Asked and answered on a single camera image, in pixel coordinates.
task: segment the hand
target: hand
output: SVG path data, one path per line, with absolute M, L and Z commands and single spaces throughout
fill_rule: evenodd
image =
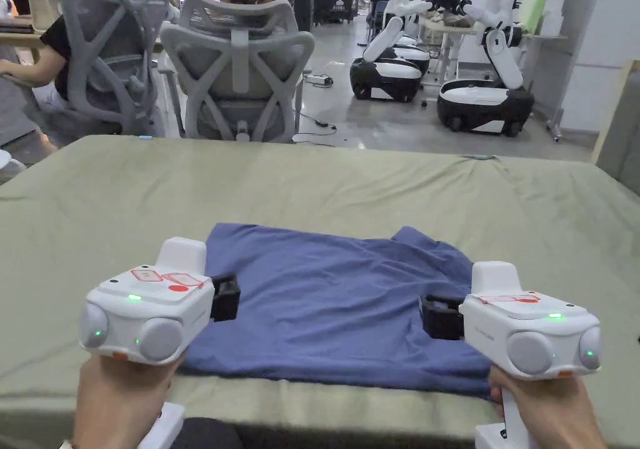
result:
M 91 355 L 80 369 L 74 447 L 136 449 L 160 416 L 182 360 L 159 367 Z
M 500 404 L 502 389 L 513 394 L 522 422 L 539 449 L 607 448 L 580 378 L 518 380 L 494 366 L 489 386 L 491 398 Z M 502 405 L 499 413 L 504 417 Z

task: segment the chair backrest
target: chair backrest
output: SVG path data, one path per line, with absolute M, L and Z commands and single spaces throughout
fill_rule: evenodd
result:
M 79 112 L 148 134 L 158 89 L 153 48 L 169 0 L 62 0 L 72 57 L 69 102 Z
M 287 0 L 184 0 L 180 23 L 160 38 L 187 90 L 188 137 L 291 140 L 291 100 L 314 38 L 298 31 Z

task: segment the cable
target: cable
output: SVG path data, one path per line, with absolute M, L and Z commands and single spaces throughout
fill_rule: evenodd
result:
M 312 145 L 315 145 L 315 146 L 326 146 L 328 148 L 335 148 L 336 147 L 336 146 L 333 146 L 331 144 L 314 143 L 314 141 L 296 141 L 296 144 L 312 144 Z
M 303 116 L 305 118 L 309 118 L 310 120 L 312 120 L 314 123 L 316 123 L 316 126 L 319 126 L 319 127 L 331 126 L 331 129 L 334 130 L 334 132 L 298 132 L 298 134 L 312 134 L 314 136 L 330 136 L 331 134 L 335 134 L 338 132 L 338 127 L 335 124 L 329 124 L 327 122 L 320 121 L 319 119 L 313 118 L 308 114 L 304 114 L 301 111 L 297 111 L 297 112 L 298 114 L 300 114 L 300 116 Z
M 316 126 L 319 127 L 329 127 L 331 126 L 332 132 L 298 132 L 298 134 L 311 134 L 312 136 L 330 136 L 331 134 L 335 134 L 338 132 L 338 128 L 336 127 L 335 124 L 329 124 L 327 122 L 324 121 L 320 121 L 319 119 L 313 118 L 311 116 L 309 116 L 308 114 L 304 114 L 301 111 L 297 111 L 298 114 L 300 114 L 300 116 L 303 116 L 305 118 L 309 118 L 310 120 L 312 120 L 314 123 L 316 123 Z M 331 144 L 323 144 L 323 143 L 314 143 L 314 141 L 295 141 L 296 144 L 314 144 L 316 146 L 327 146 L 329 148 L 335 148 L 336 146 L 333 146 Z

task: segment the power strip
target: power strip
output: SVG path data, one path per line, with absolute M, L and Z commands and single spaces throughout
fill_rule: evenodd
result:
M 329 76 L 316 76 L 312 74 L 306 77 L 306 82 L 310 82 L 311 84 L 318 84 L 319 86 L 331 86 L 334 84 L 334 80 Z

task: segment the sleeve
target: sleeve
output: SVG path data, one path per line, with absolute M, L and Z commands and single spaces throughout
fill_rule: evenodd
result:
M 71 46 L 66 35 L 64 18 L 60 16 L 41 36 L 41 41 L 66 60 L 71 59 Z

